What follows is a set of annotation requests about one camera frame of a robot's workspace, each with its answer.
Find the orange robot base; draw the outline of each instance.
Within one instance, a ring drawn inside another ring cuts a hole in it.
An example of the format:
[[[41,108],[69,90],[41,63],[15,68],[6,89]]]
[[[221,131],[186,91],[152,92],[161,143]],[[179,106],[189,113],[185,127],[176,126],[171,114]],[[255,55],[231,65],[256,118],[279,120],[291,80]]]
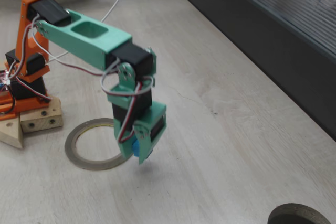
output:
[[[21,5],[21,16],[20,16],[20,24],[19,24],[19,31],[17,36],[17,42],[16,42],[16,48],[15,48],[15,56],[18,60],[22,60],[22,41],[24,39],[24,32],[28,25],[31,24],[30,20],[28,19],[28,8],[29,5],[35,1],[38,0],[22,0]],[[46,49],[48,50],[49,47],[49,41],[44,38],[41,34],[36,34],[37,41]],[[49,61],[49,56],[47,53],[42,51],[37,44],[33,41],[32,38],[26,39],[26,42],[24,44],[25,46],[25,60],[23,62],[23,67],[21,71],[18,74],[18,77],[21,80],[24,80],[28,83],[32,83],[33,81],[37,80],[38,78],[42,77],[44,74],[50,71],[49,66],[45,65],[42,69],[36,71],[33,74],[27,74],[27,60],[30,56],[32,56],[35,53],[40,53],[46,62]],[[6,62],[5,63],[6,69],[9,69],[9,65]],[[9,93],[9,91],[3,91],[0,93],[0,121],[12,119],[16,117],[20,112],[23,111],[29,111],[33,109],[39,109],[48,107],[49,103],[45,100],[41,99],[40,97],[34,97],[34,98],[28,98],[23,100],[16,100],[15,106],[12,110],[12,112],[8,114],[2,114],[5,111],[8,111],[12,107],[12,97]]]

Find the orange bracket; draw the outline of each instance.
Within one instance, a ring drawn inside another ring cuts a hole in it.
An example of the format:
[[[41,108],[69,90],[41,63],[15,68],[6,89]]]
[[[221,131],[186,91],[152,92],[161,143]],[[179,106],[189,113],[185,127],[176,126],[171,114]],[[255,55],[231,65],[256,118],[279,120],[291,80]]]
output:
[[[12,107],[12,99],[9,98],[7,100],[10,100],[10,103],[0,105],[0,111],[7,111]],[[49,103],[46,103],[39,97],[33,97],[33,98],[15,101],[14,110],[9,114],[0,115],[0,121],[13,119],[18,115],[18,112],[23,112],[23,111],[33,110],[33,109],[40,109],[40,108],[45,108],[48,106],[49,106]]]
[[[31,24],[30,20],[27,18],[28,7],[31,3],[35,2],[35,1],[37,1],[37,0],[22,0],[21,19],[20,19],[19,31],[18,31],[18,35],[17,35],[16,49],[15,49],[15,56],[20,61],[22,59],[22,40],[24,38],[25,29],[28,25]],[[42,47],[44,47],[46,50],[49,49],[49,40],[44,38],[40,33],[36,33],[35,37],[36,37],[36,40],[38,41],[38,43]],[[36,43],[34,42],[34,40],[32,38],[26,39],[26,43],[25,43],[25,56],[26,57],[25,57],[25,62],[24,62],[24,65],[22,67],[22,70],[19,73],[19,77],[20,77],[20,79],[23,79],[23,80],[25,80],[29,83],[37,80],[38,78],[40,78],[41,76],[43,76],[44,74],[46,74],[47,72],[50,71],[49,66],[45,65],[42,69],[35,72],[34,74],[27,75],[27,65],[26,65],[27,60],[29,59],[30,56],[32,56],[33,54],[35,54],[37,52],[43,55],[46,62],[49,61],[48,54],[45,53],[43,50],[41,50],[36,45]]]

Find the green 3d-printed arm link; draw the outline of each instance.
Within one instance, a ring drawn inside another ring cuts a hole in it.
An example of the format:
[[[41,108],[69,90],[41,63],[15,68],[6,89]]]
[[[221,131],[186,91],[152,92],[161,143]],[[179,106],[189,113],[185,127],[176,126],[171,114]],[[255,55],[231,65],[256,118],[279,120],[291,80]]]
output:
[[[40,20],[36,23],[39,33],[98,69],[107,69],[111,63],[108,61],[110,52],[132,41],[132,36],[122,30],[72,10],[67,11],[71,16],[69,25],[54,26]],[[156,55],[151,49],[147,50],[153,56],[153,67],[150,73],[153,77],[156,73]],[[118,68],[119,83],[111,90],[134,92],[136,76],[133,67],[123,62]],[[143,85],[148,85],[149,82],[145,81]],[[131,97],[108,95],[108,100],[113,105],[127,110]],[[139,157],[139,164],[143,163],[166,129],[165,113],[166,105],[153,101],[152,105],[135,119],[133,123],[135,136],[123,143],[118,143],[122,155],[128,157],[134,153]],[[115,137],[118,136],[122,123],[114,117]],[[125,136],[129,134],[130,130],[124,133]]]

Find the wooden base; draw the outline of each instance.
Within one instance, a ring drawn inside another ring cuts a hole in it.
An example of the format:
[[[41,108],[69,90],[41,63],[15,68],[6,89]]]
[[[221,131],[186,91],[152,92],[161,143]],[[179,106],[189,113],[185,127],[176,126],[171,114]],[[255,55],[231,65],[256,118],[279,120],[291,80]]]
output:
[[[0,141],[13,147],[23,148],[23,136],[20,126],[20,118],[0,121]]]
[[[20,121],[24,133],[63,126],[60,100],[57,97],[52,97],[47,108],[21,112]]]

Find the table surface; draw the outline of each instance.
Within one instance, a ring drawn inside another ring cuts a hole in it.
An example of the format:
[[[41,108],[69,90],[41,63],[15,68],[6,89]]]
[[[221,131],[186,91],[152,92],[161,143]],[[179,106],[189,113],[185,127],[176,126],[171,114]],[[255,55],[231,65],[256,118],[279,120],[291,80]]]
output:
[[[99,19],[115,0],[57,1]],[[4,59],[20,0],[1,5]],[[167,104],[167,130],[141,166],[133,157],[103,172],[75,167],[67,135],[112,108],[99,78],[50,63],[45,83],[65,125],[25,135],[23,151],[0,145],[0,223],[266,224],[290,202],[336,220],[336,143],[193,5],[121,0],[107,23],[157,53],[153,99]],[[78,149],[95,160],[118,152],[111,129],[89,131]]]

